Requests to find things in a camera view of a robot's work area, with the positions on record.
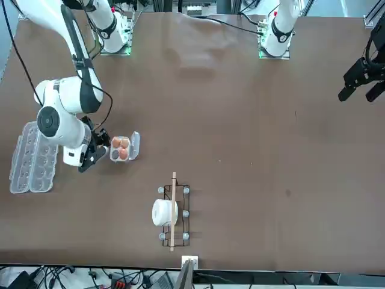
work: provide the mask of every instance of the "metal rack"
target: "metal rack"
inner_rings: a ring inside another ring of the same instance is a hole
[[[189,185],[182,185],[182,184],[178,184],[178,182],[176,181],[176,188],[182,188],[183,192],[182,192],[182,195],[183,195],[183,198],[182,200],[177,200],[177,202],[182,202],[182,214],[181,214],[181,218],[182,218],[182,232],[178,232],[175,234],[176,238],[175,238],[175,247],[184,247],[184,246],[189,246],[190,245],[190,216],[189,216],[189,212],[190,212],[190,193],[189,193],[189,190],[190,190],[190,186]],[[163,191],[163,199],[164,200],[170,200],[170,196],[169,194],[171,194],[171,189],[172,189],[172,185],[165,185],[163,187],[164,191]],[[188,212],[188,216],[184,216],[183,215],[183,212],[187,211]],[[164,234],[163,236],[165,237],[165,239],[162,240],[162,246],[164,247],[170,247],[170,227],[169,226],[163,226],[162,227],[162,234]]]

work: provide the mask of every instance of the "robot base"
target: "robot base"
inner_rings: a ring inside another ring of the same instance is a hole
[[[132,18],[128,18],[126,15],[119,14],[121,17],[119,17],[119,22],[122,23],[122,31],[120,33],[122,39],[124,39],[125,44],[123,47],[114,53],[107,52],[106,50],[102,50],[100,52],[100,55],[106,56],[106,55],[121,55],[121,56],[129,56],[131,54],[132,49],[132,33],[134,28],[134,15],[135,12],[132,13]]]
[[[263,27],[258,27],[257,31],[258,32],[262,32],[263,33],[263,36],[260,36],[258,35],[257,36],[257,39],[258,39],[258,56],[260,59],[265,59],[265,58],[272,58],[272,59],[283,59],[283,60],[289,60],[290,59],[290,43],[289,43],[289,47],[288,47],[288,50],[286,50],[286,52],[281,56],[281,57],[274,57],[274,56],[271,56],[269,53],[267,53],[266,50],[264,50],[264,48],[262,47],[262,44],[264,43],[265,39],[266,39],[266,35],[268,33],[268,30],[269,30],[269,24],[267,24],[267,21],[266,19],[263,20],[262,22],[263,24]]]

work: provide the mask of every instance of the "black cable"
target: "black cable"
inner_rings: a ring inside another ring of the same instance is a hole
[[[242,13],[244,12],[246,9],[248,9],[248,7],[252,6],[255,2],[257,2],[258,0],[254,0],[253,2],[251,2],[250,4],[248,4],[245,8],[243,8],[239,13]]]
[[[37,289],[40,288],[40,286],[41,286],[41,284],[44,282],[45,278],[46,278],[46,275],[44,275],[43,279],[41,279],[40,282],[38,283]]]
[[[47,276],[48,276],[47,272],[48,272],[48,268],[46,269],[45,275],[44,275],[44,286],[46,287],[46,289],[48,289],[48,287],[47,287]]]
[[[130,284],[131,285],[138,285],[139,284],[139,281],[140,281],[140,274],[141,273],[143,273],[142,271],[139,271],[139,273],[137,274],[137,275],[135,275],[133,278],[132,278],[132,280],[130,281]],[[137,277],[137,276],[139,276],[139,278],[138,278],[138,280],[137,280],[137,282],[136,283],[134,283],[134,280],[135,280],[135,278]]]
[[[154,272],[152,272],[149,276],[146,276],[149,280],[150,280],[150,278],[153,276],[153,275],[155,275],[155,274],[157,274],[158,272],[160,272],[161,270],[155,270]],[[143,287],[144,288],[144,273],[143,273],[143,280],[142,280],[142,284],[137,288],[137,289],[140,289],[141,287]]]
[[[249,1],[249,0],[243,0],[243,2],[245,3],[245,5],[248,5],[248,4],[252,4],[253,5],[253,2],[255,3],[254,5],[254,8],[257,8],[258,4],[260,3],[260,0],[257,0],[257,1]]]
[[[252,21],[251,19],[250,19],[250,17],[248,17],[245,13],[240,13],[242,16],[244,16],[246,19],[247,19],[247,21],[249,21],[251,24],[254,24],[254,25],[257,25],[257,26],[259,26],[259,23],[258,22],[255,22],[255,21]]]
[[[95,54],[94,56],[91,57],[91,60],[93,60],[95,57],[97,57],[102,52],[102,50],[104,48],[104,38],[102,37],[102,35],[99,32],[99,30],[95,27],[95,24],[92,22],[92,20],[88,16],[87,11],[85,10],[85,6],[84,6],[84,3],[83,3],[83,0],[80,0],[80,5],[82,7],[82,10],[84,11],[84,14],[85,14],[85,16],[87,18],[87,22],[90,25],[91,30],[94,31],[102,39],[102,44],[100,46],[99,51],[97,52],[97,54]]]
[[[285,277],[282,277],[282,278],[283,278],[283,283],[284,283],[284,284],[292,285],[292,286],[294,286],[294,289],[297,289],[297,286],[296,286],[294,283],[289,283],[289,282],[286,280]]]
[[[223,278],[221,276],[217,276],[217,275],[211,275],[211,274],[205,274],[205,273],[200,273],[200,272],[197,272],[196,273],[198,276],[206,276],[206,277],[212,277],[212,278],[217,278],[217,279],[221,279],[222,281],[225,281],[225,282],[228,282],[230,284],[236,284],[235,282],[229,280],[229,279],[226,279],[226,278]]]
[[[383,69],[385,67],[385,64],[383,63],[374,63],[370,56],[369,56],[369,53],[370,53],[370,50],[371,50],[371,45],[372,45],[372,37],[369,38],[368,40],[368,43],[366,44],[366,49],[365,49],[365,60],[366,62],[369,64],[369,66],[371,66],[372,68],[375,68],[375,69]]]
[[[21,14],[21,15],[24,15],[24,13],[22,12],[22,10],[20,10],[19,6],[16,5],[16,3],[13,1],[13,0],[10,0],[12,2],[12,4],[15,6],[16,10]]]
[[[111,277],[110,274],[107,274],[107,272],[106,272],[106,270],[104,270],[104,268],[102,268],[102,271],[103,271],[103,273],[104,273],[108,278]]]
[[[109,109],[108,109],[108,112],[107,112],[106,117],[103,119],[103,121],[102,121],[100,124],[98,124],[97,127],[95,127],[95,128],[93,129],[93,131],[96,131],[98,128],[100,128],[100,127],[106,122],[106,120],[107,120],[107,118],[108,118],[108,116],[109,116],[109,113],[110,113],[111,110],[112,110],[112,105],[113,105],[113,103],[114,103],[114,100],[112,99],[112,96],[111,96],[108,92],[106,92],[105,90],[103,90],[103,89],[101,89],[101,88],[99,88],[99,87],[93,85],[92,83],[88,83],[86,80],[84,80],[84,79],[80,76],[80,74],[79,74],[78,71],[76,71],[76,74],[78,75],[78,77],[79,77],[82,81],[84,81],[84,82],[86,83],[86,85],[91,86],[91,87],[93,87],[94,89],[97,89],[98,91],[104,93],[105,95],[107,95],[107,96],[109,97],[109,99],[110,99],[110,101],[111,101],[111,104],[109,105]]]
[[[5,3],[4,3],[4,0],[1,0],[1,3],[2,3],[2,12],[3,12],[3,14],[4,14],[5,23],[7,24],[8,33],[9,33],[9,35],[10,35],[10,37],[11,37],[11,41],[12,41],[13,48],[14,48],[16,54],[17,54],[17,57],[19,57],[20,63],[22,64],[22,66],[23,66],[23,68],[24,68],[26,77],[28,78],[29,84],[31,85],[32,90],[34,91],[34,93],[35,93],[35,95],[36,95],[36,98],[37,98],[39,104],[40,104],[41,106],[43,106],[43,104],[42,104],[42,102],[41,102],[39,96],[37,95],[35,86],[34,86],[34,84],[33,84],[33,82],[32,82],[32,79],[31,79],[31,77],[30,77],[30,75],[29,75],[28,69],[26,68],[25,63],[24,63],[22,57],[20,56],[19,50],[18,50],[17,47],[16,47],[16,43],[14,42],[14,39],[13,39],[13,36],[12,36],[11,26],[10,26],[10,23],[9,23],[9,21],[8,21],[7,11],[5,10]]]
[[[306,6],[303,8],[301,16],[307,16],[308,12],[310,11],[310,8],[312,8],[313,3],[314,0],[308,0]]]
[[[251,276],[251,283],[250,283],[250,286],[248,289],[251,289],[253,284],[254,284],[254,274],[252,274],[252,276]]]
[[[97,46],[97,40],[95,39],[94,40],[94,47],[92,47],[92,49],[90,51],[87,51],[88,55],[90,55],[96,49],[96,46]]]
[[[274,7],[274,9],[273,10],[271,10],[270,12],[269,12],[269,14],[267,14],[267,17],[269,18],[269,16],[270,16],[270,14],[275,10],[275,9],[277,9],[278,8],[278,6],[279,6],[279,4],[277,5],[277,6],[275,6]]]
[[[152,272],[148,277],[151,278],[152,276],[154,276],[154,275],[157,274],[158,272],[160,272],[160,270],[155,270],[155,271]]]
[[[122,270],[122,274],[123,274],[123,279],[125,280],[125,284],[127,284],[127,280],[126,280],[125,272],[123,271],[123,269],[121,269],[121,270]]]
[[[64,270],[65,270],[65,268],[55,268],[55,269],[53,269],[53,270],[50,268],[50,271],[52,272],[52,274],[53,274],[53,276],[54,276],[54,277],[51,279],[51,281],[50,281],[50,285],[52,284],[52,285],[50,286],[51,289],[55,286],[56,280],[59,281],[60,287],[61,287],[62,289],[66,289],[66,286],[63,285],[63,283],[61,282],[60,276],[59,276],[59,274],[62,273]]]
[[[127,274],[127,275],[123,275],[122,277],[118,278],[117,281],[122,280],[124,277],[130,277],[131,275],[136,274],[136,275],[132,278],[132,280],[134,280],[134,279],[138,276],[138,274],[140,274],[140,273],[142,273],[142,272],[145,272],[145,271],[147,271],[147,270],[139,270],[139,271],[136,271],[136,272],[132,272],[132,273],[130,273],[130,274]]]
[[[119,12],[122,12],[124,13],[123,9],[121,9],[118,5],[116,5],[115,3],[113,4],[113,7],[116,8]]]
[[[238,27],[238,26],[232,25],[232,24],[227,23],[227,22],[222,21],[222,20],[218,20],[218,19],[214,19],[214,18],[205,18],[205,19],[207,19],[207,20],[213,20],[213,21],[216,21],[216,22],[218,22],[218,23],[225,24],[225,25],[228,25],[228,26],[230,26],[230,27],[234,27],[234,28],[239,29],[239,30],[242,30],[242,31],[246,31],[246,32],[250,32],[250,33],[253,33],[253,34],[257,34],[257,35],[263,36],[263,33],[262,33],[262,32],[257,32],[257,31],[245,29],[245,28],[242,28],[242,27]]]
[[[94,275],[91,273],[91,268],[88,268],[88,275],[91,277],[92,282],[93,282],[94,285],[95,285],[95,289],[99,289],[99,286],[97,286],[97,284],[96,284],[96,282],[95,282]]]

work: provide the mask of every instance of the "wire holder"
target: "wire holder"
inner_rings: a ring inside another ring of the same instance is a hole
[[[180,222],[177,221],[175,225],[177,230],[175,231],[174,247],[185,247],[190,245],[190,186],[179,184],[178,180],[176,180],[176,189],[178,192],[182,191],[182,198],[176,196],[176,202],[179,203],[178,219],[182,219],[182,231],[180,231]],[[165,185],[158,188],[158,193],[163,194],[163,200],[171,200],[171,190],[172,185]],[[171,229],[169,226],[162,227],[159,239],[162,241],[163,247],[171,247]]]

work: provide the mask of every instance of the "white bracket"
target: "white bracket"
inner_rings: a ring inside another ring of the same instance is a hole
[[[194,270],[198,270],[198,256],[182,256],[182,265],[180,267],[182,268],[183,264],[188,260],[194,261]]]

